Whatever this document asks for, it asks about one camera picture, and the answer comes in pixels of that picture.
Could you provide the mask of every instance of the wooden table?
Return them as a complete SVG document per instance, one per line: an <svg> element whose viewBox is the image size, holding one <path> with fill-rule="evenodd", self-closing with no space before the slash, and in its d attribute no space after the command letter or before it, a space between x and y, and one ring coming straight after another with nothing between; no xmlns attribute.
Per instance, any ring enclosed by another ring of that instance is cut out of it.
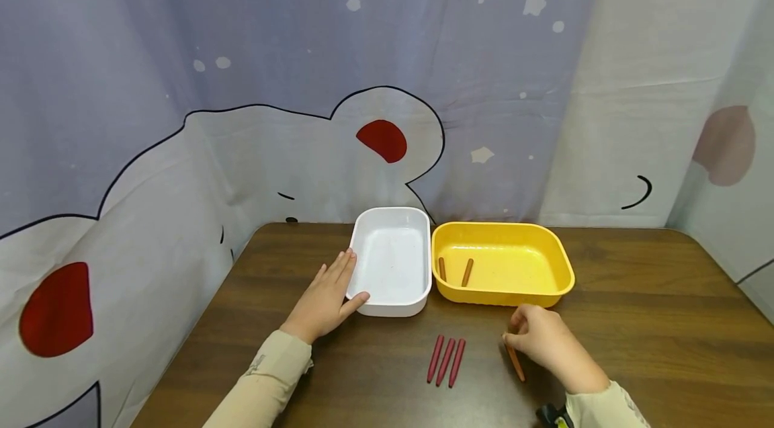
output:
<svg viewBox="0 0 774 428"><path fill-rule="evenodd" d="M200 427L351 225L269 224L250 241L134 427ZM774 426L774 328L692 239L673 230L557 228L577 282L561 312L653 427ZM275 427L537 427L561 389L500 333L513 309L433 289L408 319L352 316L314 346ZM436 336L468 341L453 389L426 383Z"/></svg>

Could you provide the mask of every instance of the star shape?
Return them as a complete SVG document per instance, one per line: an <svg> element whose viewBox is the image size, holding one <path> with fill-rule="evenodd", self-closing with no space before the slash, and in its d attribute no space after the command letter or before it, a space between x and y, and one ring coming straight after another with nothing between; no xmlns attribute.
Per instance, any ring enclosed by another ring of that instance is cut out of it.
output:
<svg viewBox="0 0 774 428"><path fill-rule="evenodd" d="M487 162L490 158L495 155L492 151L489 150L489 148L486 147L480 147L476 149L475 151L470 151L470 160L472 160L473 163L482 163L484 164Z"/></svg>

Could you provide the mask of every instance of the beige sleeve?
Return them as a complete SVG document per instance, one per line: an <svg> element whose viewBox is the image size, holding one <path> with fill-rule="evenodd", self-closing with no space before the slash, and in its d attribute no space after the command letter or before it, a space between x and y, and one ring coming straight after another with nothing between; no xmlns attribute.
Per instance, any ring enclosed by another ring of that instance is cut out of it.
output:
<svg viewBox="0 0 774 428"><path fill-rule="evenodd" d="M226 394L204 428L269 428L285 409L301 375L312 367L312 347L274 331Z"/></svg>
<svg viewBox="0 0 774 428"><path fill-rule="evenodd" d="M595 394L567 394L567 414L575 428L650 428L640 409L617 382Z"/></svg>

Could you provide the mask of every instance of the black object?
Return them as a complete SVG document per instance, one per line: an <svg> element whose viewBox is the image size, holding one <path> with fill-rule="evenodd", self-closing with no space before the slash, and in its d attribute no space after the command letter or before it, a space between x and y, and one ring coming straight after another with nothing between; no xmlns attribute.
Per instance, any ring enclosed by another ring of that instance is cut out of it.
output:
<svg viewBox="0 0 774 428"><path fill-rule="evenodd" d="M544 428L575 428L566 406L556 409L553 404L545 404L535 412L537 419Z"/></svg>

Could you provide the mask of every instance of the child's right hand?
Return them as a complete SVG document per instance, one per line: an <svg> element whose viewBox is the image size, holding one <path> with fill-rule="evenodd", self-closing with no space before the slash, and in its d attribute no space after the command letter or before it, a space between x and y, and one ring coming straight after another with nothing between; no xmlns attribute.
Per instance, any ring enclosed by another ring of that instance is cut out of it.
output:
<svg viewBox="0 0 774 428"><path fill-rule="evenodd" d="M524 304L511 316L503 340L545 367L572 394L602 392L610 379L567 328L559 314Z"/></svg>

